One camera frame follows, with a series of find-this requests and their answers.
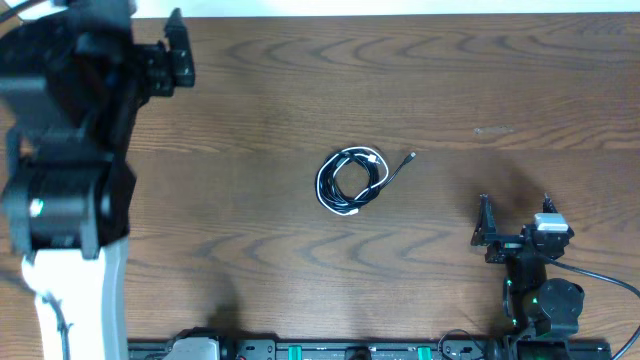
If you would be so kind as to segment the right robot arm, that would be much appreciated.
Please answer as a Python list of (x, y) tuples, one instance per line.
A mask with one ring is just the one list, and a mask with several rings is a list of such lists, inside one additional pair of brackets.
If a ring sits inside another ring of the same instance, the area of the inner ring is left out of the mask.
[(579, 331), (584, 290), (561, 278), (547, 276), (546, 266), (565, 254), (574, 231), (550, 197), (533, 221), (516, 235), (501, 234), (486, 194), (480, 196), (479, 216), (471, 244), (486, 249), (485, 261), (502, 264), (503, 309), (523, 337), (567, 338)]

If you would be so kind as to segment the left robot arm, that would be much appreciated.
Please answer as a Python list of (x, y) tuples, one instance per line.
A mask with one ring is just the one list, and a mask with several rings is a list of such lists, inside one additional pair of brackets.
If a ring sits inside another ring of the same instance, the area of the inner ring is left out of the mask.
[(1, 196), (48, 359), (128, 357), (124, 275), (138, 111), (195, 84), (180, 10), (138, 44), (131, 1), (61, 1), (1, 39), (1, 97), (14, 115)]

